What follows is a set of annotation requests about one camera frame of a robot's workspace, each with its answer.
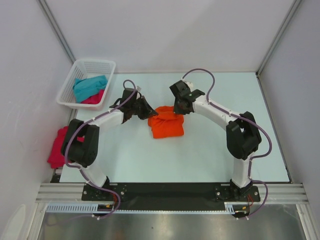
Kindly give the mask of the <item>orange t shirt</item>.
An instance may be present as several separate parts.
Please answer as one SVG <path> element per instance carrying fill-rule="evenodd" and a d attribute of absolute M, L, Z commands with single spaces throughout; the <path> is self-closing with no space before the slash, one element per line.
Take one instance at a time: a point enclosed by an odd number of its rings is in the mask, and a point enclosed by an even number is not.
<path fill-rule="evenodd" d="M 185 134 L 184 116 L 174 113 L 173 106 L 160 106 L 155 111 L 158 115 L 150 117 L 147 122 L 154 139 L 182 137 Z"/>

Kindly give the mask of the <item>white plastic mesh basket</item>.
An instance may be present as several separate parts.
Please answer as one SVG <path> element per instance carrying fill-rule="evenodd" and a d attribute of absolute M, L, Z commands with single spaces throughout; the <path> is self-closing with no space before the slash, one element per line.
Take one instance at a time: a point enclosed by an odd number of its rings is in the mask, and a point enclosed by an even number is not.
<path fill-rule="evenodd" d="M 76 60 L 56 97 L 56 102 L 71 109 L 102 109 L 115 69 L 116 63 L 111 60 Z"/>

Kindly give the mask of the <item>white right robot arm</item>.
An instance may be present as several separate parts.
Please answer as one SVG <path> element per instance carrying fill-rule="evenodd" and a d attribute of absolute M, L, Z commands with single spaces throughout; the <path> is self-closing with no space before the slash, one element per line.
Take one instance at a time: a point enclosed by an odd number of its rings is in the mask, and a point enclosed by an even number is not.
<path fill-rule="evenodd" d="M 230 180 L 230 194 L 242 201 L 249 194 L 251 180 L 251 157 L 262 141 L 255 118 L 250 112 L 233 113 L 222 105 L 211 101 L 199 89 L 191 90 L 183 80 L 171 85 L 174 96 L 173 112 L 178 115 L 196 113 L 218 124 L 226 133 L 226 146 L 233 156 L 233 174 Z"/>

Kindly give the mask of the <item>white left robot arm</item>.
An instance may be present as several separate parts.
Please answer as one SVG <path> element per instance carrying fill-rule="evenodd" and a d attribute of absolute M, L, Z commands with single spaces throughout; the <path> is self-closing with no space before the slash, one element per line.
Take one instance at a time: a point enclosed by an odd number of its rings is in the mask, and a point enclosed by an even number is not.
<path fill-rule="evenodd" d="M 105 183 L 109 178 L 95 163 L 100 133 L 124 124 L 132 116 L 146 120 L 157 115 L 156 110 L 138 90 L 125 88 L 122 97 L 106 112 L 86 121 L 76 118 L 70 121 L 61 147 L 65 165 L 80 171 L 85 182 L 94 186 L 93 194 L 98 199 L 107 199 L 111 188 Z"/>

